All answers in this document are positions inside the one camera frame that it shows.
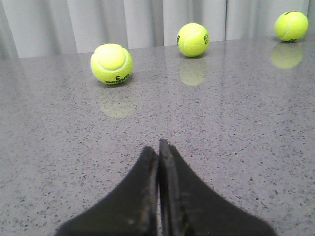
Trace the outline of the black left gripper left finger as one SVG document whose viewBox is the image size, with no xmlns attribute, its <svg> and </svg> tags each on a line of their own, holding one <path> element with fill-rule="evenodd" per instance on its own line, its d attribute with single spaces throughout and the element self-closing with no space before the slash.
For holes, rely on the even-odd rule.
<svg viewBox="0 0 315 236">
<path fill-rule="evenodd" d="M 104 199 L 64 223 L 58 236 L 157 235 L 158 156 L 144 147 L 122 182 Z"/>
</svg>

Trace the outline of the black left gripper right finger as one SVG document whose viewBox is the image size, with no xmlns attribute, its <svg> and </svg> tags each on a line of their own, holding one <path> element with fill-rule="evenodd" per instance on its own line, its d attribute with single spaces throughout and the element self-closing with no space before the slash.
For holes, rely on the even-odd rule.
<svg viewBox="0 0 315 236">
<path fill-rule="evenodd" d="M 167 140 L 159 142 L 159 188 L 165 236 L 274 236 L 265 221 L 208 187 Z"/>
</svg>

